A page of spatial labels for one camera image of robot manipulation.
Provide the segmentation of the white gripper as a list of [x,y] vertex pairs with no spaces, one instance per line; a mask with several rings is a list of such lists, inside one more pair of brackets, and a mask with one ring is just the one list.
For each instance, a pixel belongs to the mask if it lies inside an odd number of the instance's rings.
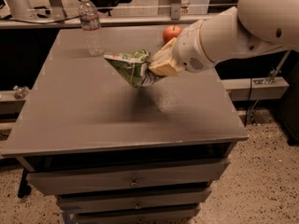
[[214,68],[216,64],[205,55],[200,40],[203,22],[185,27],[177,38],[169,40],[151,57],[149,70],[161,77],[178,77],[184,68],[194,74]]

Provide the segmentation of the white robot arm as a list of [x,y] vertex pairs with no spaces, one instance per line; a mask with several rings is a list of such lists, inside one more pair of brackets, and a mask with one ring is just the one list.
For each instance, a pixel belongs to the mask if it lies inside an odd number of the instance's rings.
[[174,77],[290,49],[299,49],[299,0],[238,0],[235,7],[185,27],[151,57],[149,70]]

